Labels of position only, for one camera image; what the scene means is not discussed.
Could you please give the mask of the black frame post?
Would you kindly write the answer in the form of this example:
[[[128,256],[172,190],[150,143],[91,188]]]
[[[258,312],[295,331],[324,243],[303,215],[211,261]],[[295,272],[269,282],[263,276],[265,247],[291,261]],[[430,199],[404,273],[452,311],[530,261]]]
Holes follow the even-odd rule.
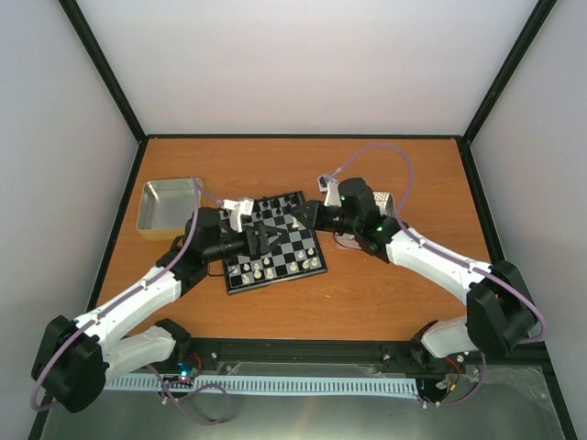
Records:
[[[98,39],[92,31],[83,10],[78,2],[74,0],[59,0],[58,3],[72,25],[74,32],[82,43],[83,48],[103,81],[107,91],[110,93],[133,138],[138,143],[142,142],[147,135],[138,121],[138,118],[106,55],[104,54]]]
[[[482,126],[496,106],[507,84],[514,76],[557,2],[557,0],[536,1],[525,24],[518,33],[514,44],[509,49],[489,89],[482,98],[464,134],[461,136],[460,149],[468,149],[480,133]]]

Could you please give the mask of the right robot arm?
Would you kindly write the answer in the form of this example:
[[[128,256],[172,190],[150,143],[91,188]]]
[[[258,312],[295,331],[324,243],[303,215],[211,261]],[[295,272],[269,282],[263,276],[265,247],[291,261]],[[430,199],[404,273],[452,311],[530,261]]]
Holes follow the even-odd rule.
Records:
[[[466,307],[462,317],[435,321],[415,338],[434,358],[480,351],[504,358],[542,323],[517,267],[491,265],[442,247],[400,221],[362,178],[328,181],[324,201],[293,208],[293,217],[314,230],[349,236],[363,252],[411,270],[451,293]]]

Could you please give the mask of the black chess piece set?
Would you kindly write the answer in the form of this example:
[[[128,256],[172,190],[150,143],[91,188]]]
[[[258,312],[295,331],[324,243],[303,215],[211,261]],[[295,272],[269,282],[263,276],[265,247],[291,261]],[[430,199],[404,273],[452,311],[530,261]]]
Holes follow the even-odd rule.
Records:
[[[304,200],[302,192],[288,192],[271,197],[262,197],[254,202],[252,218],[261,220],[287,215]]]

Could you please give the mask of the pink tin with white pieces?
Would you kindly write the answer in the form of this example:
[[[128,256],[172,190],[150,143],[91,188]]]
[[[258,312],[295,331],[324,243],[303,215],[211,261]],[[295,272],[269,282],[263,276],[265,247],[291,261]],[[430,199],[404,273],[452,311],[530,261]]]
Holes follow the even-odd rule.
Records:
[[[394,199],[390,192],[375,192],[374,200],[380,210],[381,215],[394,216],[395,206]],[[359,243],[351,234],[333,234],[333,239],[338,248],[341,249],[360,249]]]

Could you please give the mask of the empty silver metal tin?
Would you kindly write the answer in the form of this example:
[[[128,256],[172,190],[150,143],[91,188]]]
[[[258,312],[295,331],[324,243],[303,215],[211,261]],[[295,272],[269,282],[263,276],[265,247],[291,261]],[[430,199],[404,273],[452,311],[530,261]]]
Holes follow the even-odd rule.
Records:
[[[140,196],[136,228],[148,241],[171,240],[185,234],[194,213],[190,178],[147,181]]]

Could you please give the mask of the black and silver chessboard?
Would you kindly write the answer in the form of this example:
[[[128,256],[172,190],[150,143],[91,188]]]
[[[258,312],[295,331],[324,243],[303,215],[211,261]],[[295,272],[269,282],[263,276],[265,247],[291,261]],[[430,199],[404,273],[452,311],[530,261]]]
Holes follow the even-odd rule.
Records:
[[[268,226],[277,226],[286,229],[287,236],[284,236],[281,239],[281,249],[278,250],[276,254],[262,255],[258,258],[239,255],[233,258],[229,258],[223,262],[224,277],[226,281],[227,293],[229,295],[266,287],[276,282],[292,281],[303,277],[313,276],[327,271],[326,260],[321,250],[316,233],[313,230],[296,225],[293,220],[294,219],[291,216],[291,213],[261,220],[254,220],[252,218],[252,214],[251,216],[244,216],[242,218],[242,223],[244,226],[254,226],[261,223],[264,223]],[[313,256],[308,256],[306,254],[306,251],[309,248],[313,248],[315,250],[315,254]],[[297,257],[297,253],[300,250],[303,250],[305,253],[304,258]],[[271,261],[271,265],[269,267],[264,267],[263,265],[263,260],[265,258],[268,258]],[[311,266],[312,258],[318,259],[317,267],[313,268]],[[297,270],[291,271],[289,269],[289,264],[294,260],[297,262]],[[302,263],[305,260],[310,261],[309,269],[302,268]],[[259,280],[255,280],[253,276],[253,273],[256,270],[253,270],[252,265],[255,262],[260,263],[259,270],[262,272],[262,277]],[[244,264],[250,265],[249,271],[242,270],[242,266]],[[237,265],[239,266],[239,273],[234,275],[231,274],[231,270],[233,270],[233,268]],[[267,268],[273,269],[273,279],[266,278]],[[250,283],[245,284],[242,282],[241,276],[243,274],[250,276]]]

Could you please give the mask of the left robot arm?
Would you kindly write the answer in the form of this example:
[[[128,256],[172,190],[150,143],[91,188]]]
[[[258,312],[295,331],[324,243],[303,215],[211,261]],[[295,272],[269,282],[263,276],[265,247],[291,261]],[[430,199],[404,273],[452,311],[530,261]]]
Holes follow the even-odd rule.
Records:
[[[135,336],[129,331],[160,308],[173,303],[207,275],[210,263],[236,256],[262,257],[286,236],[286,230],[257,223],[240,231],[229,227],[219,210],[200,207],[148,272],[103,305],[74,319],[59,315],[46,326],[31,377],[71,413],[87,408],[105,385],[148,364],[184,367],[191,347],[186,332],[161,321]]]

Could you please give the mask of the black frame post right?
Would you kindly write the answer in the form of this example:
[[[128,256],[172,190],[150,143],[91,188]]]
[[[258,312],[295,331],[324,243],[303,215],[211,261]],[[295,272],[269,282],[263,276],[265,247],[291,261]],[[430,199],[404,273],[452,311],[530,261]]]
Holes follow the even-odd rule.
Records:
[[[480,133],[482,126],[496,106],[507,84],[514,76],[557,2],[557,0],[536,1],[525,24],[518,33],[514,44],[509,49],[489,89],[482,98],[464,134],[461,136],[460,149],[468,149]]]

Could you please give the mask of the black frame post left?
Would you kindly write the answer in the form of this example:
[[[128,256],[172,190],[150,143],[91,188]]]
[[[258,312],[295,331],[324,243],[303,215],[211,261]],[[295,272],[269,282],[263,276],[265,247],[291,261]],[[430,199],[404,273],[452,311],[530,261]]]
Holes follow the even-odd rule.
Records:
[[[106,55],[104,54],[98,39],[92,31],[83,10],[78,2],[74,0],[59,0],[58,3],[72,25],[74,32],[82,43],[83,48],[103,81],[107,91],[110,93],[133,138],[138,143],[142,142],[147,135],[138,121],[138,118]]]

